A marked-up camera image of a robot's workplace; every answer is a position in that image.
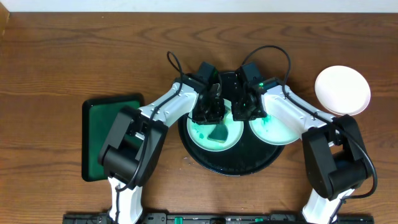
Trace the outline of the green yellow sponge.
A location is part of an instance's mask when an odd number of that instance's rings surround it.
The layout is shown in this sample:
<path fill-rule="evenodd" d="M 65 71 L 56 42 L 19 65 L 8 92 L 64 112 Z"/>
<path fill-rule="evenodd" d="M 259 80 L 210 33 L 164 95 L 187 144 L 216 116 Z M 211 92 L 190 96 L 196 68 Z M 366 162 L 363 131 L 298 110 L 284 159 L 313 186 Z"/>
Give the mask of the green yellow sponge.
<path fill-rule="evenodd" d="M 228 138 L 228 129 L 225 124 L 217 124 L 208 135 L 208 140 L 224 143 Z"/>

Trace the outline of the mint plate front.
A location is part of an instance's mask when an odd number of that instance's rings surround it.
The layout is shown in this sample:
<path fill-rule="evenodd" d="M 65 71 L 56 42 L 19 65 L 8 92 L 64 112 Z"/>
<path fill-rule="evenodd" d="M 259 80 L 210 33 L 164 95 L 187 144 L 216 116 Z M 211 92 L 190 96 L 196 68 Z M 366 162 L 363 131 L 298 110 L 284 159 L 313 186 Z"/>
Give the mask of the mint plate front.
<path fill-rule="evenodd" d="M 211 152 L 221 152 L 233 147 L 243 135 L 244 123 L 242 121 L 234 121 L 231 112 L 231 102 L 224 99 L 225 114 L 224 118 L 220 124 L 225 124 L 228 129 L 228 138 L 226 142 L 220 143 L 208 140 L 208 135 L 215 128 L 216 124 L 196 124 L 187 118 L 187 131 L 191 140 L 200 148 L 211 151 Z"/>

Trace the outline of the mint plate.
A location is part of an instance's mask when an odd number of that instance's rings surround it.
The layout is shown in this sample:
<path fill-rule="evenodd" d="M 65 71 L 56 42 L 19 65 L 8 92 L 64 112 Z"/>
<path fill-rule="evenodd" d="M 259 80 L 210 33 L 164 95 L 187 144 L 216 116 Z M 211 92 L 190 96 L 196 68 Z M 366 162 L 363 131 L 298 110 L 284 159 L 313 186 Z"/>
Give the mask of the mint plate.
<path fill-rule="evenodd" d="M 299 139 L 283 122 L 271 115 L 249 121 L 253 133 L 262 141 L 272 145 L 286 145 Z"/>
<path fill-rule="evenodd" d="M 228 129 L 228 138 L 226 142 L 220 143 L 208 140 L 208 135 L 215 128 L 216 124 L 196 124 L 187 118 L 187 131 L 191 140 L 200 148 L 211 151 L 211 152 L 221 152 L 233 147 L 243 135 L 244 123 L 242 121 L 234 121 L 231 112 L 231 102 L 224 99 L 225 114 L 224 118 L 220 124 L 225 124 Z"/>

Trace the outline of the white plate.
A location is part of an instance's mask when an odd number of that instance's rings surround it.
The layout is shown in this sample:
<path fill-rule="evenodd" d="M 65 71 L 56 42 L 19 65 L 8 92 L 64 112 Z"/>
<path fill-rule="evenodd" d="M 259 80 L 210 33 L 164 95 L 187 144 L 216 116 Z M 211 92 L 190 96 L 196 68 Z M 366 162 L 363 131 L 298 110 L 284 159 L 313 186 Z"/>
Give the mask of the white plate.
<path fill-rule="evenodd" d="M 324 108 L 338 115 L 360 114 L 371 100 L 366 79 L 355 69 L 343 65 L 334 65 L 319 73 L 315 94 Z"/>

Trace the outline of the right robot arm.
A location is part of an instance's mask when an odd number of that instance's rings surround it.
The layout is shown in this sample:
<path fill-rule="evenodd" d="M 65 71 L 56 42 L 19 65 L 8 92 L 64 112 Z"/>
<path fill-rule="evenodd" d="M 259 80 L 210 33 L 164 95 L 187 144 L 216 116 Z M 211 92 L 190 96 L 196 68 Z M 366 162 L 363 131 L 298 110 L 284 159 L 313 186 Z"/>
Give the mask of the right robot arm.
<path fill-rule="evenodd" d="M 286 80 L 266 80 L 254 63 L 236 71 L 243 85 L 235 119 L 272 116 L 302 141 L 305 170 L 313 188 L 302 215 L 308 223 L 335 223 L 348 199 L 365 198 L 377 187 L 377 174 L 354 116 L 371 99 L 366 79 L 353 68 L 334 65 L 315 80 L 315 93 L 326 111 L 296 95 Z"/>

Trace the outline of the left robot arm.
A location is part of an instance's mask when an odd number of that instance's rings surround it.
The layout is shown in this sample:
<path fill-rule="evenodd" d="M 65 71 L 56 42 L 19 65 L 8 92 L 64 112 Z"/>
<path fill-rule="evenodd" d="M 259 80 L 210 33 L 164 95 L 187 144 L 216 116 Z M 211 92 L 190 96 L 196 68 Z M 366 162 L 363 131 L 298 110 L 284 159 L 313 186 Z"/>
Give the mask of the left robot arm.
<path fill-rule="evenodd" d="M 217 69 L 203 62 L 194 74 L 181 74 L 171 89 L 153 103 L 119 110 L 98 154 L 108 176 L 112 223 L 137 223 L 143 208 L 142 187 L 153 174 L 165 137 L 178 119 L 190 114 L 198 124 L 218 124 L 224 117 Z"/>

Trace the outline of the black round tray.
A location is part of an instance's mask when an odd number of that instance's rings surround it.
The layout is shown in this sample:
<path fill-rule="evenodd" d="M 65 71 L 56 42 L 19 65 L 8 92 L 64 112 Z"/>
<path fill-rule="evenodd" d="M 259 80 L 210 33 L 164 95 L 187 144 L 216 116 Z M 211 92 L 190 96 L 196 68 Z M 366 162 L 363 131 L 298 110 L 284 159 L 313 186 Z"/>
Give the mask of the black round tray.
<path fill-rule="evenodd" d="M 241 89 L 234 72 L 221 72 L 222 96 L 231 101 L 232 93 Z M 244 131 L 241 139 L 231 148 L 221 152 L 206 151 L 198 147 L 187 131 L 188 114 L 178 120 L 178 131 L 188 153 L 203 167 L 223 175 L 242 176 L 263 170 L 272 164 L 284 149 L 283 145 L 272 145 L 260 140 L 243 121 Z"/>

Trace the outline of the dark green rectangular tray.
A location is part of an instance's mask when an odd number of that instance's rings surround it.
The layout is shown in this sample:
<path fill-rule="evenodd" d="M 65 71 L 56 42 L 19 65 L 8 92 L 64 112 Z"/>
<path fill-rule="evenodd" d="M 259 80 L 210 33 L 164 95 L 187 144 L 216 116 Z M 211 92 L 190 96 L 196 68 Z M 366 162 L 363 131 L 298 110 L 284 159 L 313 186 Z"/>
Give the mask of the dark green rectangular tray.
<path fill-rule="evenodd" d="M 105 180 L 98 154 L 105 142 L 119 110 L 125 106 L 139 108 L 144 105 L 140 93 L 116 95 L 86 100 L 82 104 L 81 177 L 86 182 Z"/>

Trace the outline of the black mounting rail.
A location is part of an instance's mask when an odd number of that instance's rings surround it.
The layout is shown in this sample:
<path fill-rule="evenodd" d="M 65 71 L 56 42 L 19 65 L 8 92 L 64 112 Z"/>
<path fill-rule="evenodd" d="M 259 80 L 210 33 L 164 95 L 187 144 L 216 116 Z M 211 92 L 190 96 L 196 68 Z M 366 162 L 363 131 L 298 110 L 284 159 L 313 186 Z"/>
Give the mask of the black mounting rail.
<path fill-rule="evenodd" d="M 305 220 L 293 214 L 271 214 L 266 216 L 216 216 L 216 215 L 167 215 L 148 213 L 138 221 L 141 224 L 252 224 L 252 223 L 305 223 Z M 112 224 L 105 213 L 65 214 L 63 224 Z"/>

